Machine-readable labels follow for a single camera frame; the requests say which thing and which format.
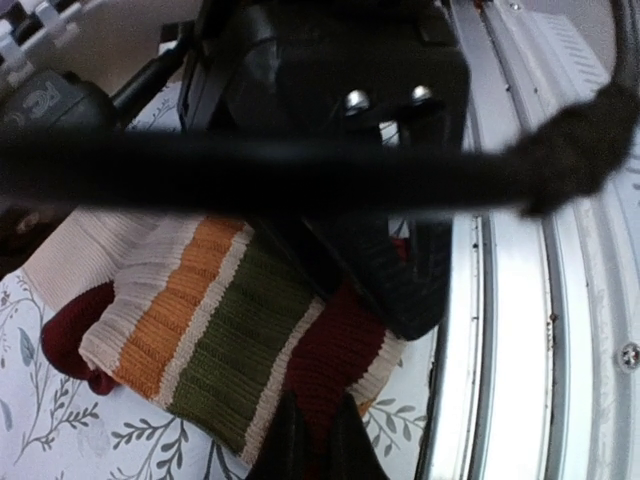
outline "orange stripe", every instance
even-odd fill
[[[244,224],[205,219],[198,225],[171,272],[166,287],[151,303],[120,354],[116,380],[147,399],[160,393],[162,375],[220,265]]]

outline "floral pattern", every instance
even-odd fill
[[[177,129],[179,85],[132,125]],[[0,284],[0,480],[239,480],[247,467],[188,422],[119,388],[107,397],[55,371],[40,348],[53,312],[20,272]],[[407,348],[364,417],[392,480],[415,476],[426,423],[434,339]]]

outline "beige stripe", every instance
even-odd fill
[[[182,252],[203,217],[167,217],[123,261],[114,280],[115,301],[82,338],[80,355],[91,369],[113,374],[124,345],[149,310],[171,273],[180,266]]]
[[[362,378],[348,389],[358,405],[375,400],[380,394],[391,372],[398,366],[406,344],[405,340],[401,340],[387,330],[378,356],[371,362]]]
[[[200,305],[191,318],[187,331],[180,339],[175,355],[164,371],[160,383],[160,392],[152,399],[152,402],[160,408],[166,409],[173,402],[173,394],[180,381],[180,374],[189,364],[198,340],[204,335],[220,299],[233,281],[238,265],[240,265],[252,237],[253,229],[248,225],[234,236],[231,248],[220,264],[218,276],[209,285]]]
[[[58,311],[81,293],[113,280],[124,258],[160,219],[77,209],[25,262],[22,273],[45,305]]]
[[[264,441],[271,419],[275,414],[280,400],[282,384],[284,383],[284,375],[287,370],[287,364],[291,358],[293,349],[298,344],[309,327],[318,318],[324,310],[324,304],[317,297],[313,299],[309,305],[309,309],[298,322],[287,343],[276,357],[271,375],[264,390],[260,394],[256,413],[251,420],[251,424],[245,433],[245,447],[242,450],[240,458],[247,464],[253,465],[258,458],[260,447]]]

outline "floral tablecloth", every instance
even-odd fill
[[[132,128],[177,129],[178,89]],[[247,467],[197,427],[126,388],[98,397],[55,371],[39,342],[53,313],[19,271],[0,284],[0,480],[244,478]],[[364,418],[392,480],[415,476],[433,351],[433,336],[409,345]]]

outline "green stripe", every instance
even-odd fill
[[[254,237],[169,407],[236,453],[278,353],[313,300],[301,275],[267,252]]]

